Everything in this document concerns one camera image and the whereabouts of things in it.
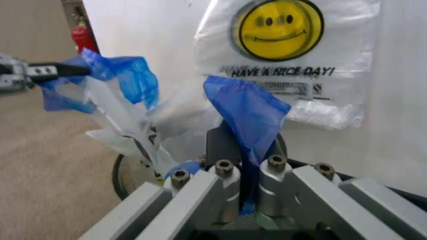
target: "plastic bag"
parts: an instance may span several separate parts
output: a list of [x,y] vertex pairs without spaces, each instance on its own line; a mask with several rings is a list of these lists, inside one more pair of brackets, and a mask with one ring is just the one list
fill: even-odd
[[88,77],[84,103],[96,106],[90,116],[105,129],[87,134],[165,177],[172,168],[205,154],[207,131],[222,120],[204,96],[202,82],[196,83],[184,84],[168,101],[145,111],[107,83]]
[[379,12],[380,0],[212,0],[196,69],[259,84],[296,106],[291,120],[358,127]]
[[259,166],[291,109],[254,83],[209,76],[203,84],[210,102],[237,138],[243,157],[242,197],[253,197]]
[[[89,67],[89,76],[110,84],[117,83],[125,98],[133,104],[143,103],[149,109],[159,100],[157,78],[143,57],[107,58],[85,48],[78,57],[64,63]],[[84,76],[60,77],[39,85],[46,111],[76,110],[91,114],[96,109],[91,103],[83,104]]]

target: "beige carpet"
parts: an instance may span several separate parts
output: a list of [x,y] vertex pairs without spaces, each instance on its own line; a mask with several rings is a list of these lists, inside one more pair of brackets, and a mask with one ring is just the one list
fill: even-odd
[[0,103],[0,239],[78,238],[120,202],[117,154],[86,115],[45,112],[39,88]]

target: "smiley face mouth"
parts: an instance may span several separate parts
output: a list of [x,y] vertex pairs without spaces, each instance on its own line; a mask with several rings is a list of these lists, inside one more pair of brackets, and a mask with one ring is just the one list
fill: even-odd
[[261,38],[261,37],[257,37],[257,36],[253,36],[253,35],[245,35],[244,38],[247,40],[252,40],[254,42],[279,42],[279,41],[285,41],[285,40],[289,40],[289,39],[294,39],[298,36],[301,36],[303,34],[306,34],[306,30],[302,30],[302,32],[300,33],[296,33],[293,32],[291,34],[285,35],[285,36],[281,36],[278,38]]

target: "smiley face eye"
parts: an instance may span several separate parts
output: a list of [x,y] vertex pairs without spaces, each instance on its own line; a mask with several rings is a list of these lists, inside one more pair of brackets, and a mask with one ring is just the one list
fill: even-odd
[[267,26],[271,26],[273,24],[273,19],[271,17],[267,17],[267,19],[265,20],[265,24]]
[[256,18],[256,25],[258,27],[263,27],[264,26],[264,18],[262,16],[259,16]]
[[283,16],[283,15],[278,16],[277,23],[280,25],[285,24],[285,16]]
[[292,15],[287,15],[286,16],[286,22],[288,24],[291,24],[294,21],[294,17]]

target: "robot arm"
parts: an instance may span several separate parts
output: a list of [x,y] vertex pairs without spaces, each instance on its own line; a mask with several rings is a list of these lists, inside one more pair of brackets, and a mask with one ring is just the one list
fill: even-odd
[[0,94],[23,92],[59,77],[85,76],[89,68],[59,62],[26,63],[0,53]]

